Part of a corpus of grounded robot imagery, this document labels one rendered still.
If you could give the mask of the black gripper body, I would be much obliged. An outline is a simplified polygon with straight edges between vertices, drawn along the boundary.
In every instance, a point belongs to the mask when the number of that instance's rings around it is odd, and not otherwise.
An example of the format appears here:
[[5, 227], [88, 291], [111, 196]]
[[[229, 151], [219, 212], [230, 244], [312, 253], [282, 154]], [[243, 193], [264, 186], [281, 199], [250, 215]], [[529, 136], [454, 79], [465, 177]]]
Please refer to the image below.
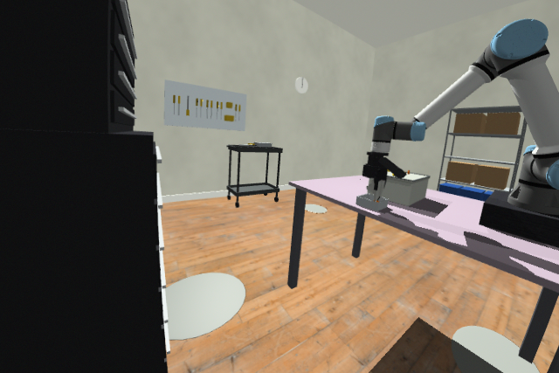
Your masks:
[[362, 175], [367, 178], [374, 178], [376, 174], [380, 172], [380, 181], [381, 179], [384, 180], [388, 174], [388, 170], [379, 163], [378, 160], [383, 156], [389, 156], [389, 153], [367, 152], [367, 155], [369, 155], [368, 163], [363, 165]]

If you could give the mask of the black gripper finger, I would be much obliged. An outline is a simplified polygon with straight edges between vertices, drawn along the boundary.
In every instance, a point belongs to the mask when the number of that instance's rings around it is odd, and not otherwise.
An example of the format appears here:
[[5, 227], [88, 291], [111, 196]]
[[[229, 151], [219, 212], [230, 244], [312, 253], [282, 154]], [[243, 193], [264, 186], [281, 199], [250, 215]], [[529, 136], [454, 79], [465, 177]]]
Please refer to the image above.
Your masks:
[[[381, 186], [380, 183], [380, 178], [379, 178], [379, 174], [380, 172], [378, 172], [375, 176], [375, 178], [372, 180], [370, 185], [366, 186], [366, 189], [372, 193], [374, 193], [374, 200], [375, 202], [377, 201], [377, 199], [379, 198], [379, 189]], [[375, 185], [375, 186], [374, 186]]]
[[[387, 180], [387, 177], [386, 177], [386, 179], [380, 181], [381, 187], [380, 187], [380, 192], [379, 192], [379, 198], [381, 197], [381, 195], [383, 193], [383, 189], [384, 189], [384, 186], [386, 184], [386, 180]], [[377, 199], [377, 201], [379, 200], [379, 198]]]

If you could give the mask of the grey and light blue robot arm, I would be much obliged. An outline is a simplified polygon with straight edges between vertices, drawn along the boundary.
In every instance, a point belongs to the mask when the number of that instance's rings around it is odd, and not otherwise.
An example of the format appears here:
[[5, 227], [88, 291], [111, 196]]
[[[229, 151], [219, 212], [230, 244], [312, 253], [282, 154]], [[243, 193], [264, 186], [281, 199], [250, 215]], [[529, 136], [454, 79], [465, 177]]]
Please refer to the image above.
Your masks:
[[546, 66], [548, 35], [547, 26], [535, 19], [506, 25], [469, 71], [409, 122], [376, 117], [372, 152], [390, 152], [391, 139], [423, 141], [428, 127], [480, 86], [498, 76], [507, 78], [535, 141], [523, 154], [519, 182], [507, 201], [559, 215], [559, 92]]

